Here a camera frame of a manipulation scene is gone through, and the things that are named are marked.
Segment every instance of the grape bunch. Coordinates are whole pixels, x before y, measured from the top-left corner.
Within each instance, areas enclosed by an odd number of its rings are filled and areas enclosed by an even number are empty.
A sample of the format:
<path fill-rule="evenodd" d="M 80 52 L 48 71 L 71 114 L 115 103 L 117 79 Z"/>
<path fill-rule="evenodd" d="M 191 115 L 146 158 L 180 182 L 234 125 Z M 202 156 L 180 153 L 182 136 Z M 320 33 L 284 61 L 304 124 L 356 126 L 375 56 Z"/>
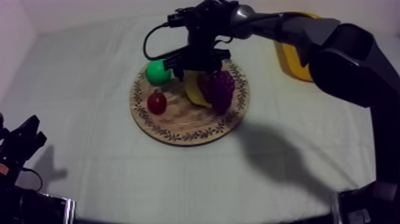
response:
<path fill-rule="evenodd" d="M 205 99 L 217 115 L 223 115 L 232 103 L 235 80 L 227 71 L 216 72 L 208 78 L 206 89 L 202 91 Z"/>

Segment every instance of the wooden tray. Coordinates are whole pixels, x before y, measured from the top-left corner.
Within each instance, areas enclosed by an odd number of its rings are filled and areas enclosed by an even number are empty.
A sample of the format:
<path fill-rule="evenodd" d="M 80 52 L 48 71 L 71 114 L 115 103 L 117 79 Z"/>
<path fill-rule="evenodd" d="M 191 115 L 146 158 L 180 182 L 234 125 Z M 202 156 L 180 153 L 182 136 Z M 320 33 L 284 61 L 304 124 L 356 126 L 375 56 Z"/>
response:
<path fill-rule="evenodd" d="M 130 90 L 130 112 L 137 125 L 149 136 L 171 145 L 199 145 L 214 141 L 230 132 L 245 115 L 250 99 L 249 85 L 240 68 L 230 60 L 223 61 L 235 80 L 231 107 L 223 116 L 212 109 L 192 104 L 182 82 L 174 78 L 162 87 L 146 80 L 147 65 L 140 71 Z M 185 74 L 197 71 L 186 71 Z M 147 109 L 147 98 L 158 90 L 167 98 L 167 110 L 154 115 Z"/>

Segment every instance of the black cable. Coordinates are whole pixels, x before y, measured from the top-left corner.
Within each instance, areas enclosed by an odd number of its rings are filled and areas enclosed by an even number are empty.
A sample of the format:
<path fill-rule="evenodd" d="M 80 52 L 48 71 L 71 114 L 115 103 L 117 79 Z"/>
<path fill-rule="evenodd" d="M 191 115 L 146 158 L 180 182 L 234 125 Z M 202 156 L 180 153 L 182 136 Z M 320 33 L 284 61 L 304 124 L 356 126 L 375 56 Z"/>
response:
<path fill-rule="evenodd" d="M 228 44 L 228 43 L 231 43 L 232 41 L 233 41 L 233 37 L 230 37 L 229 40 L 227 40 L 227 41 L 216 40 L 216 41 L 214 41 L 212 47 L 214 48 L 215 46 L 217 46 L 217 44 L 219 44 L 219 43 L 221 43 L 221 42 L 222 42 L 222 43 Z"/>
<path fill-rule="evenodd" d="M 31 172 L 31 173 L 34 173 L 36 176 L 38 176 L 38 178 L 40 180 L 40 187 L 39 187 L 39 189 L 36 190 L 36 192 L 40 191 L 42 189 L 42 187 L 43 187 L 43 179 L 40 176 L 40 174 L 38 174 L 36 171 L 34 171 L 34 170 L 30 169 L 30 168 L 25 168 L 25 167 L 22 168 L 22 171 Z"/>
<path fill-rule="evenodd" d="M 168 52 L 168 53 L 165 53 L 165 54 L 156 56 L 156 57 L 151 57 L 151 56 L 149 56 L 149 55 L 147 54 L 146 46 L 147 46 L 147 40 L 149 39 L 149 37 L 150 37 L 156 30 L 161 29 L 161 28 L 164 28 L 164 27 L 168 27 L 168 26 L 169 26 L 169 24 L 168 24 L 167 22 L 166 22 L 166 23 L 163 23 L 163 24 L 161 24 L 161 25 L 158 25 L 158 26 L 156 26 L 155 28 L 153 28 L 152 30 L 150 30 L 150 32 L 146 35 L 145 41 L 143 42 L 143 54 L 145 55 L 145 57 L 147 58 L 147 60 L 155 61 L 155 60 L 160 60 L 160 59 L 163 59 L 163 58 L 168 58 L 168 57 L 174 56 L 174 55 L 176 55 L 176 54 L 182 52 L 182 51 L 187 47 L 187 46 L 184 46 L 184 47 L 178 48 L 178 49 L 176 49 L 176 50 L 174 50 L 174 51 L 171 51 L 171 52 Z"/>

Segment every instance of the red fruit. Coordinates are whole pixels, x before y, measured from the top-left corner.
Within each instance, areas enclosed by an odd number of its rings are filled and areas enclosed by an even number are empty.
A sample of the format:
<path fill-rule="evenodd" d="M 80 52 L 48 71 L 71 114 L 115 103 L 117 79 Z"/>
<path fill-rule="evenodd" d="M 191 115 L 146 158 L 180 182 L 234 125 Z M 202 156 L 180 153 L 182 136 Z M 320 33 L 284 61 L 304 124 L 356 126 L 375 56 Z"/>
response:
<path fill-rule="evenodd" d="M 167 99 L 164 94 L 154 91 L 147 99 L 147 108 L 153 114 L 160 115 L 167 109 Z"/>

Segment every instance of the white table surface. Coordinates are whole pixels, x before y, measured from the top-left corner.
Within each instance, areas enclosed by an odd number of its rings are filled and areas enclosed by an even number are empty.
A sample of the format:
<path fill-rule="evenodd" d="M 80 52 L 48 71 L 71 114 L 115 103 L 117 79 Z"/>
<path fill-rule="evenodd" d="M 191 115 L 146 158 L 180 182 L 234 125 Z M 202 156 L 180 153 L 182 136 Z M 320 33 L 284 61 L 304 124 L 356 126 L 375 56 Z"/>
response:
<path fill-rule="evenodd" d="M 43 192 L 77 200 L 77 215 L 94 220 L 270 223 L 326 213 L 334 191 L 374 179 L 369 111 L 285 75 L 274 43 L 256 36 L 221 45 L 251 91 L 234 132 L 193 148 L 144 134 L 129 90 L 146 63 L 144 36 L 164 21 L 126 18 L 39 36 L 0 110 L 10 129 L 40 118 L 48 141 L 27 166 L 44 178 Z M 380 42 L 398 63 L 398 40 Z M 149 51 L 185 44 L 185 29 L 164 29 Z M 34 176 L 18 182 L 37 186 Z"/>

